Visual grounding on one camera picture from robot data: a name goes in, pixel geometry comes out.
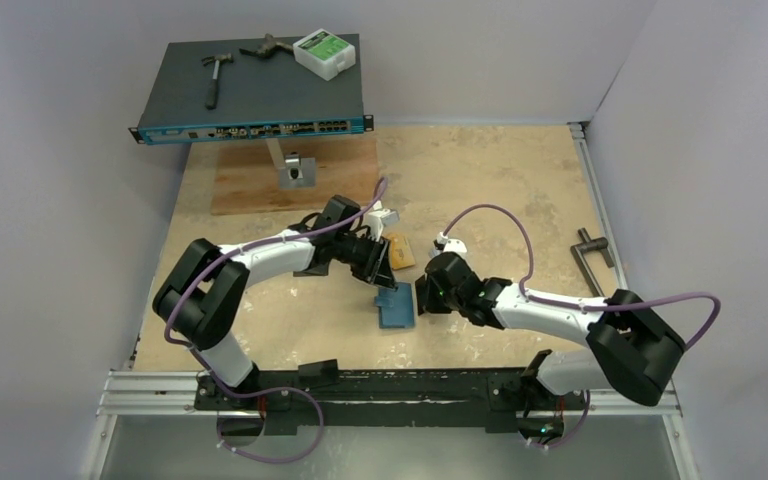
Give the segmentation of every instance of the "wall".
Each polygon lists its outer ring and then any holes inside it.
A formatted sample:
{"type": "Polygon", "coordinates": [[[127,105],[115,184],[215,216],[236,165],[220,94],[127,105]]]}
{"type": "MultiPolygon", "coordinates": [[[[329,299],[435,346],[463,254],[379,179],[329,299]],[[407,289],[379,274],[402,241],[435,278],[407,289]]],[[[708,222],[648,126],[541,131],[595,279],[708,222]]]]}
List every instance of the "wall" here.
{"type": "Polygon", "coordinates": [[[0,2],[0,478],[77,471],[180,178],[126,130],[155,68],[130,5],[84,3],[0,2]]]}
{"type": "Polygon", "coordinates": [[[676,375],[702,477],[768,478],[768,2],[660,0],[588,136],[632,285],[723,300],[676,375]]]}
{"type": "Polygon", "coordinates": [[[378,121],[589,119],[654,0],[137,0],[146,42],[360,32],[378,121]]]}

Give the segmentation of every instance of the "blue object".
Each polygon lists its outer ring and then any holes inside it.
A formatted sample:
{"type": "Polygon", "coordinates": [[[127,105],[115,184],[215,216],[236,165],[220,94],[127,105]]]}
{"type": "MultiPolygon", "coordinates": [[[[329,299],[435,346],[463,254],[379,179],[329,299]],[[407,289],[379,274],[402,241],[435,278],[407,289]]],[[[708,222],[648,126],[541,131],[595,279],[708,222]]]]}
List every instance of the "blue object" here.
{"type": "Polygon", "coordinates": [[[411,284],[396,282],[396,289],[378,288],[375,297],[379,328],[411,328],[415,324],[411,284]]]}

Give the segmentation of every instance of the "wooden table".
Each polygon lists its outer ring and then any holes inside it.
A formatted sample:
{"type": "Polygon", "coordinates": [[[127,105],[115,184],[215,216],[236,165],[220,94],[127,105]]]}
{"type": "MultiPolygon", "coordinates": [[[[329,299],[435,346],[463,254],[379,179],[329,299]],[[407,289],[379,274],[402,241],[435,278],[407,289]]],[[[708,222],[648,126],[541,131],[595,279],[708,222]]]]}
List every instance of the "wooden table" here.
{"type": "MultiPolygon", "coordinates": [[[[531,236],[535,274],[529,285],[589,296],[569,247],[580,241],[578,228],[593,237],[602,233],[566,127],[381,127],[367,135],[377,137],[381,173],[390,180],[384,205],[401,217],[388,230],[406,233],[417,257],[415,267],[396,272],[399,281],[413,283],[422,274],[432,240],[452,217],[475,203],[496,203],[516,214],[531,236]]],[[[152,296],[192,240],[256,240],[309,213],[211,216],[216,159],[227,145],[192,147],[152,296]]],[[[471,213],[451,236],[466,242],[470,266],[482,278],[518,280],[527,269],[518,230],[498,212],[471,213]]],[[[590,263],[603,289],[613,291],[616,281],[601,257],[590,263]]],[[[233,332],[261,369],[329,358],[341,368],[522,366],[545,348],[579,348],[539,333],[476,327],[457,314],[423,315],[413,329],[381,330],[376,293],[338,262],[325,278],[285,275],[246,291],[233,332]]],[[[166,344],[162,332],[163,322],[147,307],[135,370],[197,370],[189,353],[166,344]]]]}

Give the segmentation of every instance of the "yellow object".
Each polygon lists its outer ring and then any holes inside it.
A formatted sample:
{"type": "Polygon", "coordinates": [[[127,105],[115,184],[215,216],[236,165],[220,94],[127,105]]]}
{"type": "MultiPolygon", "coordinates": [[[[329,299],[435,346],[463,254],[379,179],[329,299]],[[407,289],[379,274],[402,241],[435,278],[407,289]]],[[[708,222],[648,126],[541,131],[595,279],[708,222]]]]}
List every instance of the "yellow object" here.
{"type": "Polygon", "coordinates": [[[390,266],[393,270],[401,270],[416,265],[413,251],[410,249],[408,237],[403,233],[388,233],[384,238],[390,240],[390,266]]]}

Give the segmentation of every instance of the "white plastic container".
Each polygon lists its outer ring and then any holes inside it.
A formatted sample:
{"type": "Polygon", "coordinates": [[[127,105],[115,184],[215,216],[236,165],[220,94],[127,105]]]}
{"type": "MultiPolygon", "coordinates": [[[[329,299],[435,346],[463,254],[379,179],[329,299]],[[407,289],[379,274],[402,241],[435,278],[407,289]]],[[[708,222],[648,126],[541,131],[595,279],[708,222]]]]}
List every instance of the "white plastic container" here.
{"type": "Polygon", "coordinates": [[[319,29],[293,44],[296,61],[325,80],[355,64],[355,46],[342,38],[319,29]]]}

